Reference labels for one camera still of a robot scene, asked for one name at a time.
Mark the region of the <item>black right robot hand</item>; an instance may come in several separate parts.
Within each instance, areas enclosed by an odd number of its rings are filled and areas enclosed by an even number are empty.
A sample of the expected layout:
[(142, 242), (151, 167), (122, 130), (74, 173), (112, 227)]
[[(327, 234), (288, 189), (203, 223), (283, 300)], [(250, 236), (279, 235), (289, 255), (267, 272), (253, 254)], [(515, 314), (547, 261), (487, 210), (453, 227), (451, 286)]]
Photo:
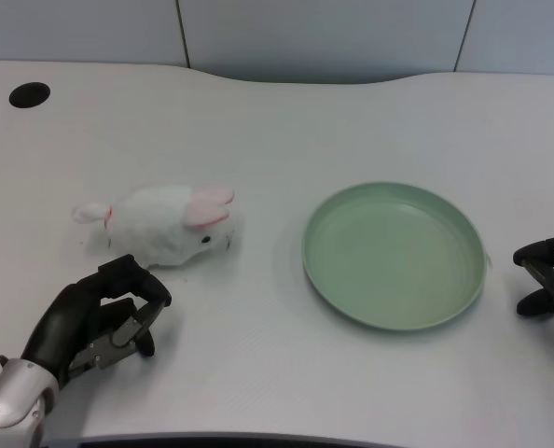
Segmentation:
[(518, 302), (517, 314), (522, 317), (554, 315), (554, 237), (520, 248), (514, 253), (513, 262), (541, 286)]

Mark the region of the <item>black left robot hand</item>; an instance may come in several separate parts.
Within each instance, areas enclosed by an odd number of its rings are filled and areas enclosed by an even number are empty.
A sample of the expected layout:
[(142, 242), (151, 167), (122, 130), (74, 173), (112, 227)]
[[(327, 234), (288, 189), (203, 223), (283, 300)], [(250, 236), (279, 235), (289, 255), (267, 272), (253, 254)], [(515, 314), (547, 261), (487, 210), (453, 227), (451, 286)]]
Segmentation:
[(38, 321), (21, 358), (44, 368), (64, 387), (94, 366), (94, 357), (83, 364), (75, 358), (92, 351), (101, 338), (114, 352), (130, 348), (152, 357), (155, 346), (148, 328), (171, 303), (171, 293), (157, 277), (134, 256), (122, 256), (62, 290)]

